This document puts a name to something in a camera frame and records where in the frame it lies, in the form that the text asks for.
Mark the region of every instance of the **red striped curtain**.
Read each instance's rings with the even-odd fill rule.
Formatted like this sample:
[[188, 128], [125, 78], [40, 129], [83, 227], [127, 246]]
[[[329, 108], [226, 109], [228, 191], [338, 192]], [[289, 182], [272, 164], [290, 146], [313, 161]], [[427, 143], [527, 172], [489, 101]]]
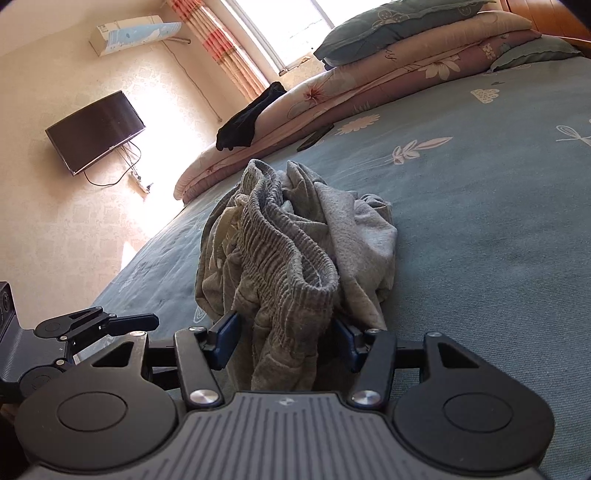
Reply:
[[168, 4], [244, 97], [252, 101], [265, 90], [265, 77], [203, 0], [168, 0]]

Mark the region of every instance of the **teal pillowcase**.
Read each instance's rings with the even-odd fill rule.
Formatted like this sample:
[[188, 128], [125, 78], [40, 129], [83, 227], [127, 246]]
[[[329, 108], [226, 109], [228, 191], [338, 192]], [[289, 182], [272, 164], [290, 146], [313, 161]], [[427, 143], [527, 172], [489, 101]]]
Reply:
[[403, 38], [473, 17], [490, 0], [395, 0], [335, 27], [314, 52], [332, 67], [373, 55]]
[[505, 52], [492, 63], [488, 71], [510, 69], [536, 61], [564, 60], [577, 55], [581, 55], [581, 52], [562, 38], [542, 35]]

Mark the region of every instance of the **gray ribbed plate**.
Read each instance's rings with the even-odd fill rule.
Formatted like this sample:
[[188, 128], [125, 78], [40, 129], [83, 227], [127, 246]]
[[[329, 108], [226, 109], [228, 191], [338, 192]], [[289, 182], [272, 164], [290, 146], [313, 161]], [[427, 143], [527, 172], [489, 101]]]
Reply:
[[[36, 467], [23, 478], [450, 480], [460, 477], [416, 460], [397, 443], [382, 416], [347, 408], [335, 394], [237, 393], [227, 407], [189, 414], [176, 437], [139, 465], [96, 476], [69, 475]], [[541, 480], [543, 477], [528, 470], [506, 478]]]

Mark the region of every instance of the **wooden headboard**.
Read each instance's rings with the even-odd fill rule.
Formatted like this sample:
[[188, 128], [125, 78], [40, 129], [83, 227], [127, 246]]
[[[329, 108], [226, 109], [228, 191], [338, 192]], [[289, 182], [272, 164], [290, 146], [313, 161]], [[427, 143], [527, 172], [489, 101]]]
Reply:
[[546, 35], [562, 37], [578, 48], [591, 50], [591, 31], [559, 0], [496, 0], [496, 2], [503, 10], [529, 18], [534, 30]]

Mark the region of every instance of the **tv screen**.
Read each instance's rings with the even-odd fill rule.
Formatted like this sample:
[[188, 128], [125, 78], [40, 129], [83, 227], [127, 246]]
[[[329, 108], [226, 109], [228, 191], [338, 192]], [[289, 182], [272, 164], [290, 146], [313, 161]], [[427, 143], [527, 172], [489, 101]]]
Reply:
[[76, 175], [144, 129], [141, 118], [119, 91], [85, 106], [45, 132]]

